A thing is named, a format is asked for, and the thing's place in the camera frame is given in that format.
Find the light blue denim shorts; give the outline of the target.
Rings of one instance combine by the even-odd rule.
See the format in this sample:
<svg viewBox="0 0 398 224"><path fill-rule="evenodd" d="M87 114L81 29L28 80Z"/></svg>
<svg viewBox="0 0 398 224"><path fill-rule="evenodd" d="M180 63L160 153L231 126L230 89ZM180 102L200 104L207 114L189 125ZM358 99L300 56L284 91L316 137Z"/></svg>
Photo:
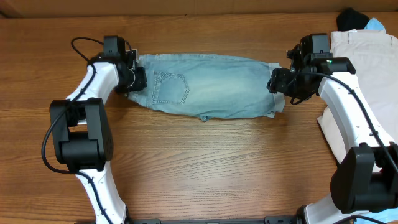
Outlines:
<svg viewBox="0 0 398 224"><path fill-rule="evenodd" d="M278 63L218 54L141 55L147 86L128 98L152 110L211 118L273 118L285 106L267 83Z"/></svg>

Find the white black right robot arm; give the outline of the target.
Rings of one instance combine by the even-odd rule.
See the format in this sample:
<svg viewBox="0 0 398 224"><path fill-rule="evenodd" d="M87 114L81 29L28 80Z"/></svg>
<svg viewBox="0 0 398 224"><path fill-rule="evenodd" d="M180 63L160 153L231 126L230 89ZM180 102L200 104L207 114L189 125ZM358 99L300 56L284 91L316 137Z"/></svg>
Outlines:
<svg viewBox="0 0 398 224"><path fill-rule="evenodd" d="M397 208L397 144L380 125L363 94L356 69L334 57L327 34L310 34L287 52L290 68L272 72L267 89L297 105L317 95L328 105L346 155L330 182L330 194L302 206L291 223L350 223Z"/></svg>

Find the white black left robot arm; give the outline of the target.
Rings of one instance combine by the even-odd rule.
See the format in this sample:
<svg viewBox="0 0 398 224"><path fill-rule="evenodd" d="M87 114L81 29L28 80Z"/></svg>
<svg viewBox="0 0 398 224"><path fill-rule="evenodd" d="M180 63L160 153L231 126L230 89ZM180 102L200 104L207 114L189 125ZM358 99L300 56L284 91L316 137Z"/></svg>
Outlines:
<svg viewBox="0 0 398 224"><path fill-rule="evenodd" d="M119 36L106 36L103 51L87 60L87 73L77 89L64 100L50 104L51 125L44 136L41 156L53 172L46 145L53 139L55 156L67 167L64 174L76 176L95 212L95 223L132 223L111 172L114 143L105 104L112 92L128 95L147 86L137 50Z"/></svg>

